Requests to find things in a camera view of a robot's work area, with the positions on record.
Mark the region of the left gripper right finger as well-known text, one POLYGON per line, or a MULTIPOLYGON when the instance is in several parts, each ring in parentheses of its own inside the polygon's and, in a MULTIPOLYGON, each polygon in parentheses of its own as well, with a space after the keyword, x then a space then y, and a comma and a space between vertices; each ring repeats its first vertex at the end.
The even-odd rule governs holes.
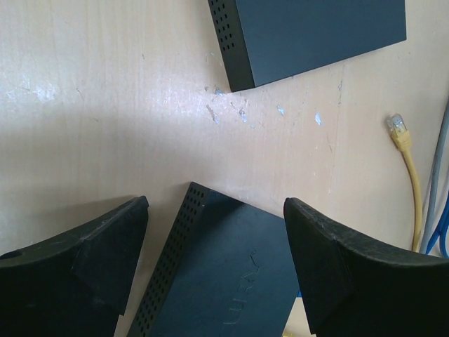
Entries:
POLYGON ((448 260, 401 249, 285 200, 286 231, 316 336, 447 336, 448 260))

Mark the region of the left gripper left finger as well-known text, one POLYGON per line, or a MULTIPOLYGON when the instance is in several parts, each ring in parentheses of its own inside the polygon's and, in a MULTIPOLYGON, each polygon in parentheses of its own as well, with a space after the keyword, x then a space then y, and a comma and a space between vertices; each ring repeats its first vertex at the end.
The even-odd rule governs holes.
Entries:
POLYGON ((145 238, 133 198, 42 242, 1 255, 2 336, 113 336, 145 238))

